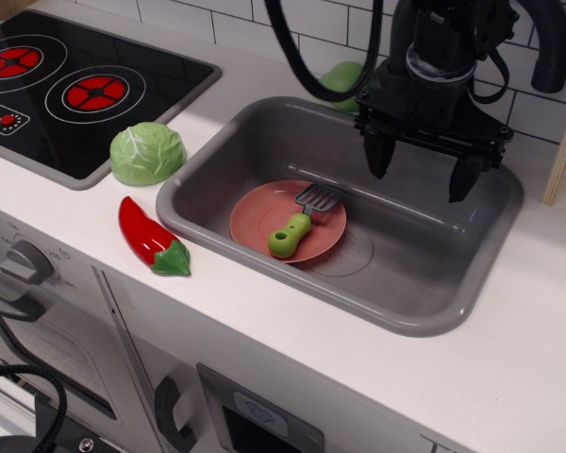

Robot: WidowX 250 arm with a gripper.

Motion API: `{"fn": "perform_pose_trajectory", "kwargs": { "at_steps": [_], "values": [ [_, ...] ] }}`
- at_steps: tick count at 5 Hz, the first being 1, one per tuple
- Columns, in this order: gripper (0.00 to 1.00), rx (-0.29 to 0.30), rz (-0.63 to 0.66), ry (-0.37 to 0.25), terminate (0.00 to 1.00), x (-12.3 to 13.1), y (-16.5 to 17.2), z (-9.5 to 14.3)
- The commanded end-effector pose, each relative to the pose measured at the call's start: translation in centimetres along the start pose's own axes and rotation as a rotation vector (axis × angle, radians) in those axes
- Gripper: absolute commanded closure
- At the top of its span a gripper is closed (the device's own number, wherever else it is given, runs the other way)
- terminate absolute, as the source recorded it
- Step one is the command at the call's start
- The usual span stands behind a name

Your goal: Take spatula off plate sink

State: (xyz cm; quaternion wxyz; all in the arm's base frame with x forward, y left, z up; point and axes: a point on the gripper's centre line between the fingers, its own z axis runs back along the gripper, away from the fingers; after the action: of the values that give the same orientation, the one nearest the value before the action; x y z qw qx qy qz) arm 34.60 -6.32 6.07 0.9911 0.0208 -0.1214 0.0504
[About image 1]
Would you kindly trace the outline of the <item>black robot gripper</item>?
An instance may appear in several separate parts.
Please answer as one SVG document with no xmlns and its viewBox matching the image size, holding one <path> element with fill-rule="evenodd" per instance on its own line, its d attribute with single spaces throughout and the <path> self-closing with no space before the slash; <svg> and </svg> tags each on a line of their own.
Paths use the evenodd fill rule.
<svg viewBox="0 0 566 453">
<path fill-rule="evenodd" d="M 501 95 L 474 95 L 474 71 L 434 77 L 409 68 L 404 75 L 385 60 L 357 96 L 356 128 L 363 137 L 368 167 L 384 177 L 398 141 L 458 158 L 449 182 L 449 202 L 464 200 L 482 168 L 498 168 L 513 131 L 479 109 Z"/>
</svg>

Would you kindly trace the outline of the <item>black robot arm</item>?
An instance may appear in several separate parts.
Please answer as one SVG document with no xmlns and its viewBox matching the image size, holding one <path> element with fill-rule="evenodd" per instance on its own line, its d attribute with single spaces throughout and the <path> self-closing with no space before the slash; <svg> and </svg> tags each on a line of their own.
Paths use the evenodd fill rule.
<svg viewBox="0 0 566 453">
<path fill-rule="evenodd" d="M 474 71 L 485 59 L 503 79 L 498 46 L 519 15 L 507 1 L 401 1 L 391 23 L 390 55 L 357 97 L 355 126 L 371 173 L 383 177 L 397 143 L 456 158 L 449 200 L 462 201 L 481 173 L 501 164 L 512 130 L 481 109 L 504 91 L 478 95 Z"/>
</svg>

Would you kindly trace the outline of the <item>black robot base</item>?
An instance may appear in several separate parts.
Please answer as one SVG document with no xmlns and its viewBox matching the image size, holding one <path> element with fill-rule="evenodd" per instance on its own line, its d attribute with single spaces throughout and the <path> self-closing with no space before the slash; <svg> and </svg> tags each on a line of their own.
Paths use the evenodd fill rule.
<svg viewBox="0 0 566 453">
<path fill-rule="evenodd" d="M 44 396 L 34 399 L 35 434 L 0 436 L 0 452 L 121 452 L 66 415 L 57 428 L 57 406 Z"/>
</svg>

